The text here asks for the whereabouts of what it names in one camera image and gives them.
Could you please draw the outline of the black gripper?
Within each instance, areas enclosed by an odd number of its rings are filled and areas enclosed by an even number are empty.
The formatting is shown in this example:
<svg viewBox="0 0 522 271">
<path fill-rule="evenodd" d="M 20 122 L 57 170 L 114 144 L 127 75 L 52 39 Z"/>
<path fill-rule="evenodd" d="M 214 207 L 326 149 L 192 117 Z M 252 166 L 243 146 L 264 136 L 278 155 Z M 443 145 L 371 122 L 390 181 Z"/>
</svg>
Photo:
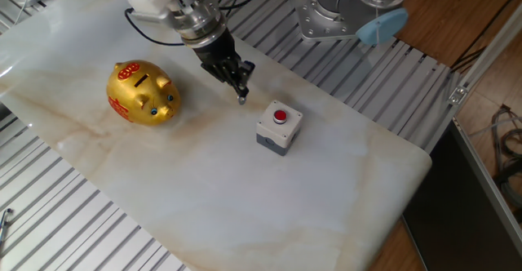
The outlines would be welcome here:
<svg viewBox="0 0 522 271">
<path fill-rule="evenodd" d="M 201 67 L 218 79 L 226 82 L 237 93 L 240 99 L 245 99 L 249 93 L 247 83 L 255 69 L 255 64 L 245 60 L 238 65 L 229 60 L 239 60 L 232 34 L 225 30 L 215 41 L 205 47 L 194 48 L 193 51 L 202 62 Z"/>
</svg>

